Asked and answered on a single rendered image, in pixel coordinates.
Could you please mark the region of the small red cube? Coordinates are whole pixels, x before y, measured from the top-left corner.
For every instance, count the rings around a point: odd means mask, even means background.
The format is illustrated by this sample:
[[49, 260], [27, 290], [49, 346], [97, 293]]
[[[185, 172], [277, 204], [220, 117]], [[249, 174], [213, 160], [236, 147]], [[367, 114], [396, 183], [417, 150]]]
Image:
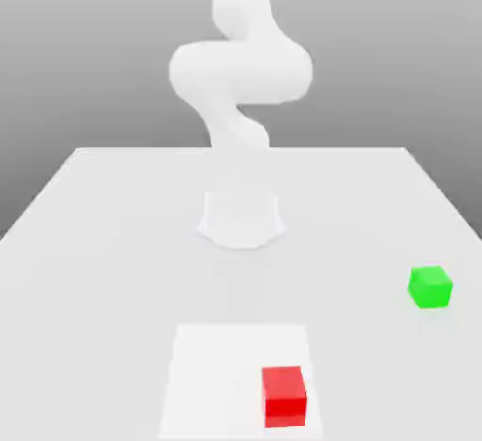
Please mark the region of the small red cube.
[[263, 367], [262, 403], [266, 428], [304, 426], [307, 391], [301, 367]]

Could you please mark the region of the small green cube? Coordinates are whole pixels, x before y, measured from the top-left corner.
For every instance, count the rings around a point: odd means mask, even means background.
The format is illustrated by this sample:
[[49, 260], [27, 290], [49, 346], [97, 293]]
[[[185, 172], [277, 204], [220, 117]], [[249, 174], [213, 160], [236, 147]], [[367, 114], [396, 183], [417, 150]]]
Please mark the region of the small green cube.
[[408, 292], [421, 309], [447, 307], [453, 282], [441, 266], [423, 266], [410, 270]]

